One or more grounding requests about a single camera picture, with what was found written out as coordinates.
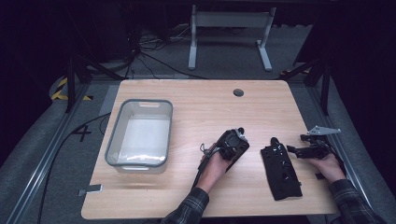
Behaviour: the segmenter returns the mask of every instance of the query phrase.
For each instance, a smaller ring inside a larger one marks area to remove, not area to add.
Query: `hand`
[[[326,177],[326,179],[332,183],[340,179],[347,179],[343,171],[340,168],[338,160],[333,154],[329,154],[323,159],[304,159],[309,163],[313,164],[320,170],[320,172]]]
[[[224,176],[227,167],[231,163],[233,163],[233,161],[224,160],[221,155],[216,152],[210,158],[195,187],[203,189],[206,193],[209,193],[210,190],[215,187],[216,183]]]

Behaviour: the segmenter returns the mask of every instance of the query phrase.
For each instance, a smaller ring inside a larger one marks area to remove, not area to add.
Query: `wooden tabletop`
[[[244,95],[237,97],[235,89]],[[120,105],[127,99],[163,99],[174,107],[167,167],[160,175],[122,174],[105,161]],[[165,217],[191,189],[203,153],[227,130],[243,127],[247,152],[210,193],[204,217],[333,214],[337,208],[318,170],[289,154],[302,183],[303,197],[275,201],[260,150],[271,137],[284,145],[306,147],[307,128],[284,81],[274,80],[127,80],[119,92],[92,174],[103,191],[86,195],[87,219]]]

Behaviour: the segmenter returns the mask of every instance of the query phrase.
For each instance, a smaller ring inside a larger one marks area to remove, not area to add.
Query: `plaid shirt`
[[[349,180],[343,179],[335,181],[330,185],[330,192],[341,212],[342,223],[386,223],[373,212]],[[209,196],[207,193],[202,189],[195,188],[186,199],[184,199],[180,206],[166,216],[161,223],[198,224],[208,203]]]

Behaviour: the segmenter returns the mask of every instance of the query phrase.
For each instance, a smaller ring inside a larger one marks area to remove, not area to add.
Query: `gray container rim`
[[[111,141],[113,140],[114,132],[116,131],[117,125],[118,125],[118,123],[119,123],[120,113],[121,113],[121,111],[122,111],[122,108],[123,108],[126,104],[128,104],[128,103],[130,103],[130,102],[167,103],[167,104],[169,104],[169,105],[171,106],[171,114],[170,114],[171,116],[170,116],[169,134],[168,134],[168,145],[166,146],[165,160],[163,160],[163,161],[162,161],[161,163],[159,163],[159,164],[135,163],[135,162],[131,162],[131,163],[112,163],[112,162],[109,162],[109,161],[107,160],[107,154],[108,154],[108,151],[110,150]],[[171,103],[170,101],[168,101],[168,100],[128,99],[128,100],[125,100],[124,102],[122,102],[122,104],[121,104],[121,106],[120,106],[120,111],[119,111],[119,113],[118,113],[118,115],[117,115],[117,118],[116,118],[116,121],[115,121],[115,126],[113,127],[113,130],[112,130],[112,132],[111,132],[111,135],[110,135],[110,138],[109,138],[109,140],[108,140],[107,147],[106,147],[105,161],[107,162],[107,164],[109,164],[109,165],[111,165],[111,166],[146,166],[146,167],[153,167],[153,168],[163,166],[163,165],[166,163],[166,161],[168,160],[169,142],[170,142],[170,137],[171,137],[171,134],[170,134],[170,133],[171,133],[171,127],[172,127],[172,117],[173,117],[173,105],[172,105],[172,103]]]

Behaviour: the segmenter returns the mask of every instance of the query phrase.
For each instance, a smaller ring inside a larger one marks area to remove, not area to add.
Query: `white metal stand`
[[[257,46],[262,56],[265,71],[271,71],[272,66],[265,50],[265,43],[271,30],[276,8],[272,7],[269,12],[207,12],[197,11],[196,5],[192,6],[191,13],[191,47],[189,58],[189,69],[195,69],[197,54],[196,29],[204,27],[255,27],[263,28],[264,34]]]

